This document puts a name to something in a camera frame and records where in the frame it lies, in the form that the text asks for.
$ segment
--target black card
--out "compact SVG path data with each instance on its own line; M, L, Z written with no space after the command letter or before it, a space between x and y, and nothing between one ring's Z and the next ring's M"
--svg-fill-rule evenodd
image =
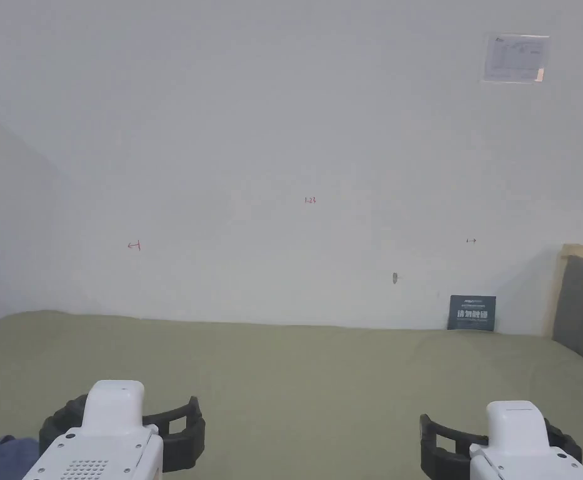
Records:
M452 295L448 330L487 330L496 326L496 297Z

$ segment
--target white motor housing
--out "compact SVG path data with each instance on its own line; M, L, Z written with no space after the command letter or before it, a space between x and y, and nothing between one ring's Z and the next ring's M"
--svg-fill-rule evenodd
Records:
M489 445L472 444L471 480L583 480L583 465L549 445L540 411L527 401L487 405Z
M162 438L142 425L144 394L139 381L98 381L82 426L58 436L23 480L161 480Z

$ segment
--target posted paper sign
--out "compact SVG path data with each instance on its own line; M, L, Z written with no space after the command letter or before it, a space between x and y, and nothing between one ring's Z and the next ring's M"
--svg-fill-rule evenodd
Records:
M490 34L483 80L539 83L545 77L549 36Z
M496 297L452 295L449 302L448 330L493 331L496 326Z

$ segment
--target blue fabric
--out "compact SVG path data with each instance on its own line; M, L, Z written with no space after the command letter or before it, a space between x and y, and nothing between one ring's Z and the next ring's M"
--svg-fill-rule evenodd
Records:
M0 480L22 480L37 461L37 454L33 438L0 438Z

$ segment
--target paper notice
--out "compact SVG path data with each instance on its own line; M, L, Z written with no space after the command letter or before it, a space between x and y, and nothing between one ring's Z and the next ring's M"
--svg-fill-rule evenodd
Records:
M549 36L489 35L484 81L539 83L545 76Z

